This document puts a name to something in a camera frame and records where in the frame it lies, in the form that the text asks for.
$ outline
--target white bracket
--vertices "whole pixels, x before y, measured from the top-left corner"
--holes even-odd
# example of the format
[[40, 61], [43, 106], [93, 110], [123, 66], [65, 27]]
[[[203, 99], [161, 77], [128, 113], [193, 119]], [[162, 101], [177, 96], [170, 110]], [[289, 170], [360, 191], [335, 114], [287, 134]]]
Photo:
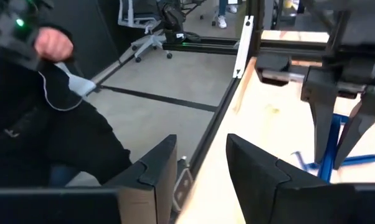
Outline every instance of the white bracket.
[[240, 37], [239, 49], [237, 51], [235, 68], [233, 70], [233, 78], [242, 78], [247, 62], [247, 54], [249, 53], [252, 30], [254, 27], [254, 16], [246, 16], [242, 35]]

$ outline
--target office chair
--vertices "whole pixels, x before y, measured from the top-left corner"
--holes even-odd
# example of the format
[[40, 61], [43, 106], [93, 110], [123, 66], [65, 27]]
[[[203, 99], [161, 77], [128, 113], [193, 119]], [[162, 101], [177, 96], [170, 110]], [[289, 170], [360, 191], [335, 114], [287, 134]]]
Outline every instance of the office chair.
[[[76, 94], [86, 98], [88, 93], [96, 88], [96, 84], [90, 80], [71, 74], [64, 63], [57, 63], [69, 76], [69, 87]], [[62, 164], [54, 164], [50, 172], [49, 186], [51, 187], [64, 187], [66, 186], [80, 171], [73, 167], [68, 167]]]
[[[212, 6], [209, 10], [210, 13], [212, 13], [212, 18], [211, 18], [211, 26], [216, 26], [217, 24], [217, 18], [219, 14], [219, 0], [211, 0]], [[204, 15], [209, 13], [207, 10], [203, 10], [200, 14], [200, 20], [204, 19]]]
[[[163, 49], [163, 42], [166, 41], [163, 31], [153, 32], [160, 23], [161, 17], [156, 0], [120, 0], [118, 25], [144, 29], [147, 35], [131, 43], [132, 50], [136, 51], [136, 62], [141, 62], [141, 55], [150, 47]], [[173, 57], [169, 51], [165, 50], [165, 52], [168, 59]]]

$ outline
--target gray floor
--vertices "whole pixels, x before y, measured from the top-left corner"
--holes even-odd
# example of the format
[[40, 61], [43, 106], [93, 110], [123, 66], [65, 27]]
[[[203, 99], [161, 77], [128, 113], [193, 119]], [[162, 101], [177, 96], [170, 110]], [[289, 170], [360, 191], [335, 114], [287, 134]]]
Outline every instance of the gray floor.
[[[234, 18], [228, 28], [212, 27], [213, 3], [197, 8], [187, 17], [186, 31], [213, 37], [234, 37]], [[142, 61], [128, 62], [103, 85], [142, 91], [217, 106], [232, 78], [235, 56], [150, 50]], [[178, 135], [178, 155], [194, 153], [213, 113], [102, 90], [88, 100], [109, 120], [115, 134], [136, 161], [169, 134]], [[96, 185], [87, 174], [73, 184]]]

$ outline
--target green light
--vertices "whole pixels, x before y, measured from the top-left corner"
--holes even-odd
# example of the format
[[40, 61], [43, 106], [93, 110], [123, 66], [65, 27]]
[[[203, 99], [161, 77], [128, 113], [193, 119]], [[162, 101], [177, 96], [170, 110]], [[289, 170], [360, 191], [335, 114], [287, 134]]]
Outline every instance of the green light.
[[19, 25], [19, 26], [24, 26], [24, 21], [22, 19], [16, 19], [16, 23]]

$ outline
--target wooden table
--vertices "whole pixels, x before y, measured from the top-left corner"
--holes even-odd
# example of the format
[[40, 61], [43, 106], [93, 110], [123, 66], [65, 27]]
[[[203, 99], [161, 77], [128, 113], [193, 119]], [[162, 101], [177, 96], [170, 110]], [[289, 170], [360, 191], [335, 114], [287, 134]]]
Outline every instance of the wooden table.
[[[328, 35], [265, 31], [262, 38], [326, 42]], [[245, 223], [227, 166], [225, 144], [228, 133], [235, 133], [293, 165], [298, 165], [296, 157], [291, 155], [295, 151], [301, 151], [305, 162], [313, 162], [313, 123], [309, 105], [300, 101], [301, 85], [264, 85], [255, 74], [254, 64], [255, 59], [252, 58], [177, 224]], [[338, 98], [335, 112], [348, 114], [357, 102]], [[350, 156], [372, 153], [375, 153], [375, 125], [363, 136]], [[334, 183], [375, 182], [375, 163], [343, 167], [333, 172], [331, 179]]]

